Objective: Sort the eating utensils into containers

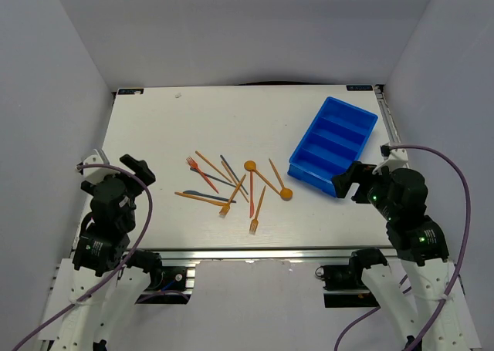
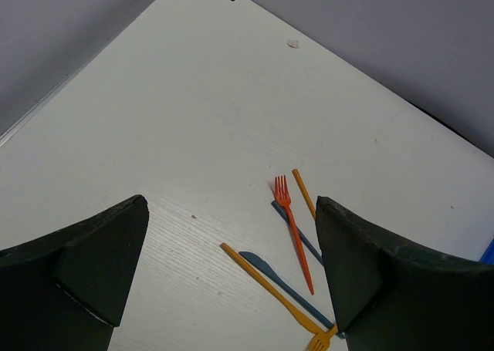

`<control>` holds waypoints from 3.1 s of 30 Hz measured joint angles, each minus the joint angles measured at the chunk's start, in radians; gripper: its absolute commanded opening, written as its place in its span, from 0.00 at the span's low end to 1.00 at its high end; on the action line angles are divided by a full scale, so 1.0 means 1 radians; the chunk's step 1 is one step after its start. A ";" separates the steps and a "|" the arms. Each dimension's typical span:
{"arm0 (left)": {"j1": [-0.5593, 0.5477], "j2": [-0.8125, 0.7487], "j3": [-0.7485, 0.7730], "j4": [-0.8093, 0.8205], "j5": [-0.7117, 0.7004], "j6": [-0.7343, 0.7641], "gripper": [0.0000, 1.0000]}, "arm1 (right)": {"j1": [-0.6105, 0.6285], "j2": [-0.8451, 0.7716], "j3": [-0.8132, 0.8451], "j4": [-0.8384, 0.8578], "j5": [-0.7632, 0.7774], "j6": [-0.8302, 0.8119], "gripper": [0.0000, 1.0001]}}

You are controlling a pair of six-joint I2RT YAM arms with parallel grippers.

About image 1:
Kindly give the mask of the dark blue plastic knife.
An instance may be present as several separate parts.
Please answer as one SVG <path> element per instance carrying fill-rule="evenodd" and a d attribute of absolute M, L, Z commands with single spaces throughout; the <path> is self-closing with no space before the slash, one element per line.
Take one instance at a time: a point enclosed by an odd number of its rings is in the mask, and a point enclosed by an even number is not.
<path fill-rule="evenodd" d="M 210 194 L 203 194 L 203 193 L 200 193 L 198 191 L 186 190 L 186 191 L 183 191 L 183 193 L 184 194 L 195 195 L 195 196 L 198 196 L 198 197 L 210 198 L 210 199 L 213 199 L 213 200 L 216 200 L 216 201 L 228 202 L 228 198 L 219 197 L 219 196 L 210 195 Z"/>

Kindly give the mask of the orange spoon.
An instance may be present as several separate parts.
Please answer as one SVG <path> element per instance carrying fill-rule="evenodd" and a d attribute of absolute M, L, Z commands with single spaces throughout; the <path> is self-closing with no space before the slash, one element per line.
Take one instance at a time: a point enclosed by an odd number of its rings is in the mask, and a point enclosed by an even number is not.
<path fill-rule="evenodd" d="M 256 163 L 253 161 L 253 160 L 247 160 L 245 163 L 244 163 L 244 168 L 245 170 L 249 171 L 249 172 L 253 172 L 255 173 L 258 177 L 261 178 L 262 181 L 265 182 L 265 184 L 267 186 L 269 186 L 271 189 L 273 189 L 273 191 L 277 194 L 280 194 L 280 192 L 274 187 L 274 185 L 264 176 L 262 175 L 258 169 L 257 169 L 257 165 Z"/>
<path fill-rule="evenodd" d="M 281 178 L 281 175 L 279 174 L 275 164 L 271 159 L 269 159 L 270 165 L 272 167 L 272 170 L 276 176 L 277 181 L 280 184 L 280 191 L 279 191 L 279 196 L 284 200 L 284 201 L 290 201 L 293 198 L 293 191 L 285 186 L 283 183 L 283 179 Z"/>

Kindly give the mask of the orange plastic knife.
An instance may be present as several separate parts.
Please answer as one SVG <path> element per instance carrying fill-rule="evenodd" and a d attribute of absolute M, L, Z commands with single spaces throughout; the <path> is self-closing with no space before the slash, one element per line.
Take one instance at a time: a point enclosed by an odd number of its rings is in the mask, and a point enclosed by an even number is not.
<path fill-rule="evenodd" d="M 226 203 L 224 201 L 212 200 L 212 199 L 208 199 L 208 198 L 204 198 L 204 197 L 199 197 L 199 196 L 192 195 L 192 194 L 186 194 L 186 193 L 177 192 L 177 191 L 174 192 L 174 194 L 177 195 L 177 196 L 180 196 L 180 197 L 186 197 L 186 198 L 193 199 L 193 200 L 196 200 L 196 201 L 202 201 L 202 202 L 205 202 L 205 203 L 213 204 L 215 206 L 223 207 L 223 206 L 226 205 Z"/>

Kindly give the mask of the orange fork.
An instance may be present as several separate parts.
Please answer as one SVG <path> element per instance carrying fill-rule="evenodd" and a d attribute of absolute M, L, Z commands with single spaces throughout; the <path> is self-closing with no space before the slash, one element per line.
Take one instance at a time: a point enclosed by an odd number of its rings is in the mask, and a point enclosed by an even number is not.
<path fill-rule="evenodd" d="M 266 187 L 262 189 L 262 193 L 259 198 L 259 202 L 257 205 L 257 208 L 255 210 L 255 214 L 253 216 L 253 219 L 251 220 L 250 226 L 249 226 L 249 234 L 254 235 L 257 231 L 257 228 L 259 226 L 259 214 L 262 209 L 262 203 L 265 197 L 265 192 L 266 192 Z"/>
<path fill-rule="evenodd" d="M 242 176 L 242 178 L 240 179 L 240 181 L 236 184 L 236 187 L 235 187 L 234 191 L 232 192 L 230 198 L 226 202 L 226 204 L 222 206 L 222 209 L 219 212 L 220 217 L 224 218 L 227 215 L 227 213 L 229 212 L 229 210 L 231 208 L 231 203 L 233 202 L 235 196 L 239 192 L 239 190 L 240 190 L 240 188 L 241 188 L 241 186 L 245 180 L 245 177 L 246 177 L 246 175 L 244 174 Z"/>

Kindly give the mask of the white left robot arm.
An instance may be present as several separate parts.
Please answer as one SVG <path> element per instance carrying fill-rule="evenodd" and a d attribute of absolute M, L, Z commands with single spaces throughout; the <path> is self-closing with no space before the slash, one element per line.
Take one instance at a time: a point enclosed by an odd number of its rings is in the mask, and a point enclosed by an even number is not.
<path fill-rule="evenodd" d="M 107 168 L 107 160 L 89 157 L 81 184 L 91 196 L 75 254 L 70 309 L 64 313 L 54 350 L 114 350 L 145 289 L 159 286 L 163 269 L 158 254 L 130 248 L 136 227 L 136 199 L 156 177 L 145 160 L 124 154 L 128 169 Z"/>

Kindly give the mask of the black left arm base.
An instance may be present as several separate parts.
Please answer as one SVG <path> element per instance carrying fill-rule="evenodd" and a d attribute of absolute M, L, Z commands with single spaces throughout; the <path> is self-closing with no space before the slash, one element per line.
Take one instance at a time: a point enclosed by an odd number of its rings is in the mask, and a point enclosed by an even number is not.
<path fill-rule="evenodd" d="M 136 250 L 126 266 L 137 268 L 150 279 L 137 304 L 188 304 L 190 295 L 185 293 L 188 269 L 185 266 L 163 265 L 158 253 L 142 250 Z"/>

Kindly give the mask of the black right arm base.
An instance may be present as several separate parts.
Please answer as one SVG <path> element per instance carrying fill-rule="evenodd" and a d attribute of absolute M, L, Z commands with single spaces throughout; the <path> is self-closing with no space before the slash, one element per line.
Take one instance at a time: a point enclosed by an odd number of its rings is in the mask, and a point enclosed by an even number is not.
<path fill-rule="evenodd" d="M 324 282 L 326 308 L 374 308 L 378 306 L 372 292 L 361 280 L 365 268 L 371 264 L 385 264 L 387 259 L 378 248 L 363 248 L 354 251 L 347 264 L 321 265 L 314 274 Z"/>

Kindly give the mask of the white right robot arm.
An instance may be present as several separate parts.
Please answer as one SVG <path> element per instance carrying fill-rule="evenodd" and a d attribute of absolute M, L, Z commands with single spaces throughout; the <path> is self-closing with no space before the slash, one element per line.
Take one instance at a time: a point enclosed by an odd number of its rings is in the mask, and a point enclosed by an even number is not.
<path fill-rule="evenodd" d="M 450 296 L 456 275 L 451 271 L 445 235 L 426 215 L 428 188 L 416 170 L 378 167 L 354 161 L 332 183 L 338 198 L 350 186 L 358 204 L 371 204 L 386 221 L 387 236 L 410 282 L 410 303 L 377 248 L 355 251 L 348 277 L 367 288 L 390 321 L 405 350 L 467 350 L 458 306 Z"/>

